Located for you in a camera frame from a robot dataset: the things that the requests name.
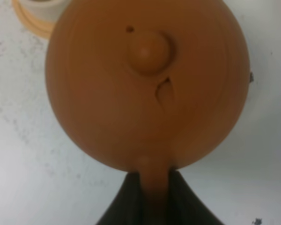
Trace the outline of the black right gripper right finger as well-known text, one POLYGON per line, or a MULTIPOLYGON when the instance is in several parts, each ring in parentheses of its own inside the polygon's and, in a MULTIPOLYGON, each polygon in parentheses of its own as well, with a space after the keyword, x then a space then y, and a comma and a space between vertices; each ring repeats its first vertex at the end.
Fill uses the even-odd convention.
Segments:
POLYGON ((170 225, 221 225, 222 222, 191 190, 177 170, 169 173, 170 225))

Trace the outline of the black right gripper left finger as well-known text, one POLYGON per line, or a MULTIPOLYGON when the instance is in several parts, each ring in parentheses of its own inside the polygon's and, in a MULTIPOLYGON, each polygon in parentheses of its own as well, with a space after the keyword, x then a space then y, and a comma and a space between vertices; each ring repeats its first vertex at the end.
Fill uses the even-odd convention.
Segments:
POLYGON ((128 173, 98 225, 146 225, 140 175, 128 173))

